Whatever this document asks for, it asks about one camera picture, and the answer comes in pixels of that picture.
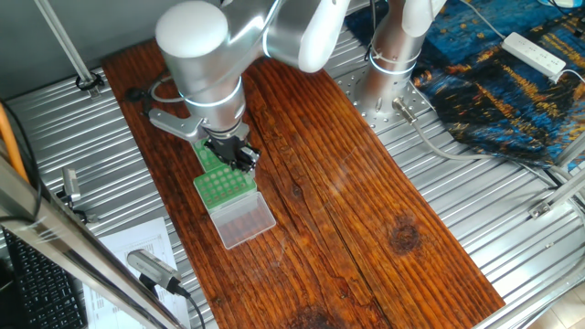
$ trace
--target starry night fabric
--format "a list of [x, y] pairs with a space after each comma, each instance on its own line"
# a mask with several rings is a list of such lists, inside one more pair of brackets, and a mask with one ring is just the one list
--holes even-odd
[[[505, 36], [517, 32], [585, 73], [585, 41], [573, 35], [583, 12], [563, 16], [536, 0], [473, 0]], [[388, 11], [377, 3], [378, 17]], [[371, 11], [346, 19], [364, 45]], [[499, 46], [502, 39], [468, 6], [449, 0], [431, 26], [413, 73], [452, 136], [483, 154], [549, 167], [585, 131], [585, 85], [565, 74], [557, 85]], [[569, 169], [585, 159], [582, 154]]]

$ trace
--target clear plastic lid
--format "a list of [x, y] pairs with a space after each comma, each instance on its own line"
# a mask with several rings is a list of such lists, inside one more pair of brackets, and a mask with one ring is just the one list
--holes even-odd
[[210, 213], [209, 216], [226, 249], [232, 249], [246, 240], [254, 239], [276, 225], [276, 220], [260, 192], [245, 196]]

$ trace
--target keyboard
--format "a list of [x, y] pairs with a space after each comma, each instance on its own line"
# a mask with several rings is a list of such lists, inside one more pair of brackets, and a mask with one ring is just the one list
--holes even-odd
[[69, 274], [5, 229], [4, 236], [28, 328], [85, 328], [87, 321]]

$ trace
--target orange cable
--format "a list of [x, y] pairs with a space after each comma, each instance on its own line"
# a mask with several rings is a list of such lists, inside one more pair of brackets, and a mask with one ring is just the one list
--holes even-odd
[[4, 139], [6, 149], [8, 150], [10, 163], [15, 168], [16, 172], [24, 180], [26, 180], [27, 183], [30, 184], [27, 171], [25, 170], [25, 165], [22, 162], [22, 157], [20, 156], [20, 151], [18, 150], [15, 134], [12, 132], [10, 122], [8, 121], [8, 117], [6, 116], [6, 112], [4, 110], [4, 106], [2, 106], [2, 103], [0, 103], [0, 133], [2, 134], [2, 139]]

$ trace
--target wooden table surface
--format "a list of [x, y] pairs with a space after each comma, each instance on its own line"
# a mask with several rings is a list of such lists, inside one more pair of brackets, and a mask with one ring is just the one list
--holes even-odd
[[[504, 305], [324, 71], [263, 59], [244, 73], [256, 181], [277, 225], [226, 250], [189, 143], [124, 100], [164, 68], [156, 44], [103, 68], [220, 328], [470, 328]], [[172, 83], [158, 93], [176, 97]]]

